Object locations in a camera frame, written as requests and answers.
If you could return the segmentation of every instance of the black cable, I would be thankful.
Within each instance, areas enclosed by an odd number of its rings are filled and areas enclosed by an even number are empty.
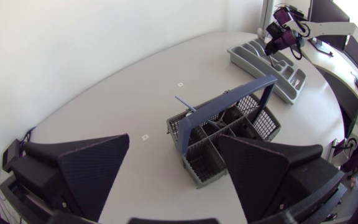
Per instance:
[[[14,218],[14,216],[13,216],[13,215],[9,212],[9,210],[6,208],[5,204],[4,204],[4,203],[0,203],[0,207],[1,207],[2,211],[4,212],[4,215],[5,215],[6,219],[7,219],[7,216],[6,216],[6,214],[5,214],[4,209],[2,208],[1,204],[4,206],[4,208],[6,209],[6,212],[10,215],[10,217],[12,217],[13,220],[15,220],[15,222],[19,224],[19,222]]]
[[[293,53],[293,49],[292,49],[292,47],[290,47],[290,49],[291,49],[291,53],[292,53],[292,55],[293,55],[293,57],[295,57],[297,60],[301,60],[302,59],[302,53],[300,52],[300,57],[297,57],[294,53]]]
[[[31,139],[31,132],[35,129],[36,127],[30,128],[24,135],[23,139],[20,141],[19,143],[19,147],[23,147],[25,141],[29,142]]]
[[[301,35],[301,34],[299,34],[301,37],[309,37],[310,36],[310,28],[309,28],[309,26],[308,25],[306,25],[306,24],[302,24],[302,25],[304,25],[304,26],[306,26],[307,28],[308,28],[308,35]]]
[[[4,209],[2,208],[1,204],[0,204],[0,208],[1,208],[2,212],[3,212],[4,215],[5,215],[6,221],[7,221],[9,224],[11,224],[11,223],[9,222],[9,219],[7,218],[7,215],[6,215],[5,211],[4,211]]]

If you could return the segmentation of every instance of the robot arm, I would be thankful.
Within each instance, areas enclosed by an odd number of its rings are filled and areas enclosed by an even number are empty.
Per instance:
[[[278,50],[295,45],[300,48],[300,40],[308,40],[320,35],[351,35],[358,43],[358,28],[351,22],[324,22],[315,23],[308,21],[298,21],[294,19],[291,11],[283,7],[274,13],[274,18],[280,26],[271,24],[269,34],[273,39],[267,44],[265,53],[274,54]],[[346,149],[350,149],[348,155],[351,156],[353,150],[358,145],[358,112],[356,119],[346,134],[344,143]]]

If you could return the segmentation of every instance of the white table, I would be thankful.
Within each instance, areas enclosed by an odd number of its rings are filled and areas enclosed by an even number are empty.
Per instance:
[[[356,116],[358,88],[354,83],[355,76],[352,75],[358,75],[356,66],[349,59],[346,60],[347,56],[334,48],[331,49],[333,57],[319,52],[308,41],[305,41],[305,46],[301,49],[316,68],[329,75],[326,78],[336,92],[339,104],[351,116]]]
[[[245,223],[228,175],[196,189],[171,136],[166,134],[166,120],[186,109],[174,99],[175,95],[196,106],[254,80],[231,63],[226,52],[254,38],[255,34],[242,32],[213,33],[149,56],[54,112],[37,126],[32,141],[53,143],[129,134],[130,147],[104,206],[101,223],[126,223],[130,217],[216,217],[221,223]],[[289,50],[284,53],[292,58]],[[267,106],[282,125],[273,142],[321,144],[326,157],[330,142],[344,137],[339,105],[309,61],[295,63],[305,71],[307,81],[293,106],[274,94],[270,98]],[[145,134],[149,138],[143,141]]]

